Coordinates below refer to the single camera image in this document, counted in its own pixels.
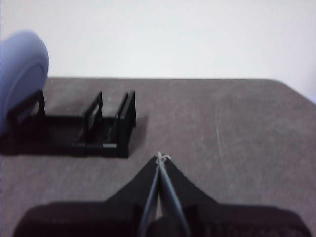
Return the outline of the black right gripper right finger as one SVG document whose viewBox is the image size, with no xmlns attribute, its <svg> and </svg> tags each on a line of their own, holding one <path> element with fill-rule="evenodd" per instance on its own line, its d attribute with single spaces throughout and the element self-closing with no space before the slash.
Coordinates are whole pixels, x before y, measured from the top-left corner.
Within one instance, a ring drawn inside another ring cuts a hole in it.
<svg viewBox="0 0 316 237">
<path fill-rule="evenodd" d="M 203 236 L 205 226 L 199 208 L 218 202 L 191 182 L 171 161 L 159 156 L 162 213 L 171 222 L 177 236 Z"/>
</svg>

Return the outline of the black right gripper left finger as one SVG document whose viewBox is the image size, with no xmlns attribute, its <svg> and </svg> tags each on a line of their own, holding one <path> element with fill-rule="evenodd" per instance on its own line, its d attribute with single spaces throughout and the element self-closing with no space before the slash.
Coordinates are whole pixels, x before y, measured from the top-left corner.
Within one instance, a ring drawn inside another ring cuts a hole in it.
<svg viewBox="0 0 316 237">
<path fill-rule="evenodd" d="M 145 237 L 156 218 L 159 187 L 158 157 L 145 166 L 104 204 L 111 237 Z"/>
</svg>

